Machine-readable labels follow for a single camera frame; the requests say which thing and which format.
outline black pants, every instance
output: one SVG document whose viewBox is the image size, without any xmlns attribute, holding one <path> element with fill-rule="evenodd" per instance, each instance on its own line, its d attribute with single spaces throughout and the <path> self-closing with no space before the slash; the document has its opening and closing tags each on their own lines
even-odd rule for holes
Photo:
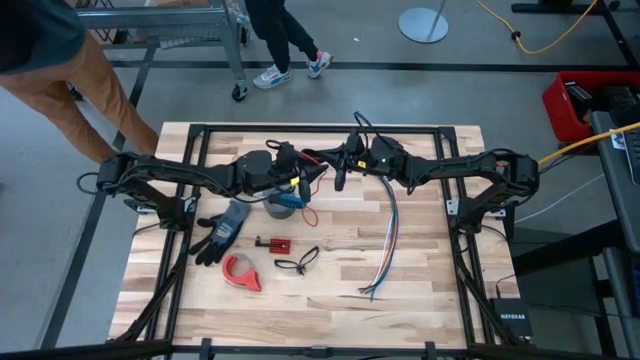
<svg viewBox="0 0 640 360">
<path fill-rule="evenodd" d="M 284 8 L 284 0 L 246 0 L 247 12 L 256 35 L 267 42 L 273 62 L 281 73 L 289 70 L 289 43 L 309 60 L 316 61 L 318 48 L 302 25 Z"/>
</svg>

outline metal cart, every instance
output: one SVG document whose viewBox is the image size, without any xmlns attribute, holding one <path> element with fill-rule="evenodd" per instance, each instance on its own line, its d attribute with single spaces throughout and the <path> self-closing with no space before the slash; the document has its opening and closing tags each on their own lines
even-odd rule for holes
<svg viewBox="0 0 640 360">
<path fill-rule="evenodd" d="M 249 38 L 248 17 L 243 9 L 240 13 L 234 9 L 232 14 L 225 0 L 208 1 L 209 6 L 114 8 L 108 0 L 100 0 L 102 4 L 85 0 L 80 1 L 84 6 L 78 8 L 78 15 L 88 29 L 115 47 L 224 46 L 235 81 L 231 97 L 239 102 L 248 94 L 240 55 L 240 44 Z M 87 3 L 104 7 L 86 8 Z M 151 55 L 145 61 L 153 61 Z"/>
</svg>

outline tan pants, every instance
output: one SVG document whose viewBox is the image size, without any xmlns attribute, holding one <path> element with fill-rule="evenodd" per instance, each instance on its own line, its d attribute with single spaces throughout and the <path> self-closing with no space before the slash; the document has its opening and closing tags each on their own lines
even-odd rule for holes
<svg viewBox="0 0 640 360">
<path fill-rule="evenodd" d="M 139 151 L 155 152 L 158 135 L 131 105 L 100 45 L 89 34 L 80 53 L 64 64 L 0 75 L 0 86 L 46 116 L 89 159 L 102 162 L 114 150 L 82 115 L 67 82 L 87 97 Z"/>
</svg>

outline white sneaker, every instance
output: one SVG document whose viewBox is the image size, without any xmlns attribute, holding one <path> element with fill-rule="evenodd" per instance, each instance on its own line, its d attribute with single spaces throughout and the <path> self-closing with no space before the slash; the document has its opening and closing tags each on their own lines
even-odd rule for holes
<svg viewBox="0 0 640 360">
<path fill-rule="evenodd" d="M 316 61 L 309 61 L 309 77 L 312 79 L 317 78 L 322 73 L 322 70 L 331 65 L 333 56 L 326 51 L 318 50 L 318 59 Z"/>
<path fill-rule="evenodd" d="M 253 79 L 253 84 L 260 89 L 269 89 L 291 80 L 291 77 L 291 69 L 282 74 L 280 70 L 278 70 L 278 67 L 273 64 L 267 68 L 262 75 Z"/>
</svg>

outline person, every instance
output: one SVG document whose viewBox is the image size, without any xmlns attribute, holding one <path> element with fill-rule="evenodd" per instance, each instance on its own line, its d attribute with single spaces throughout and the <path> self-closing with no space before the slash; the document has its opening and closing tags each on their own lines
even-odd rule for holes
<svg viewBox="0 0 640 360">
<path fill-rule="evenodd" d="M 100 45 L 65 0 L 1 0 L 0 86 L 100 163 L 115 151 L 82 115 L 67 82 L 140 152 L 155 152 L 158 135 L 128 101 Z"/>
<path fill-rule="evenodd" d="M 285 0 L 246 0 L 245 5 L 251 25 L 258 38 L 267 42 L 267 48 L 274 64 L 256 77 L 253 83 L 260 89 L 269 89 L 292 78 L 289 63 L 289 43 L 307 55 L 312 79 L 320 76 L 333 57 L 326 51 L 318 50 L 313 38 L 284 7 Z"/>
</svg>

